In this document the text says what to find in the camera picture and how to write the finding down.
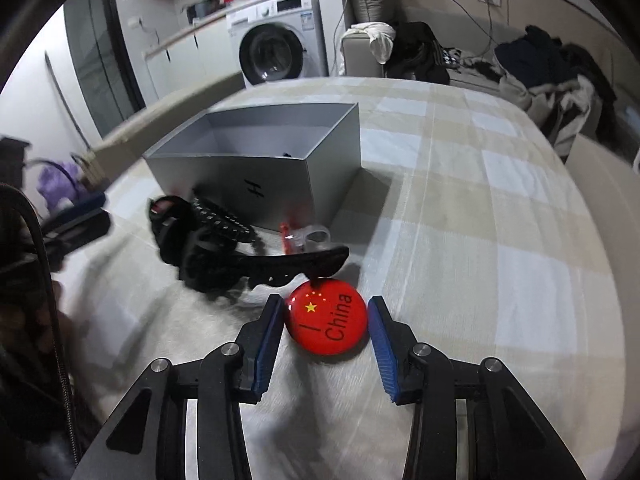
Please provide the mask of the white cloth on sofa arm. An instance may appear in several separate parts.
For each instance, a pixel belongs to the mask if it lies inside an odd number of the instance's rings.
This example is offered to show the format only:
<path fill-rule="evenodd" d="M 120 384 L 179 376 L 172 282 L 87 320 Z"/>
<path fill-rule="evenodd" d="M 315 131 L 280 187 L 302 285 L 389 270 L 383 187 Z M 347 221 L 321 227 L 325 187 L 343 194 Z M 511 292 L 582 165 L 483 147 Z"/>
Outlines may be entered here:
<path fill-rule="evenodd" d="M 369 50 L 375 61 L 384 65 L 392 56 L 396 30 L 384 22 L 363 22 L 353 24 L 344 32 L 341 42 L 346 38 L 366 35 L 369 40 Z"/>

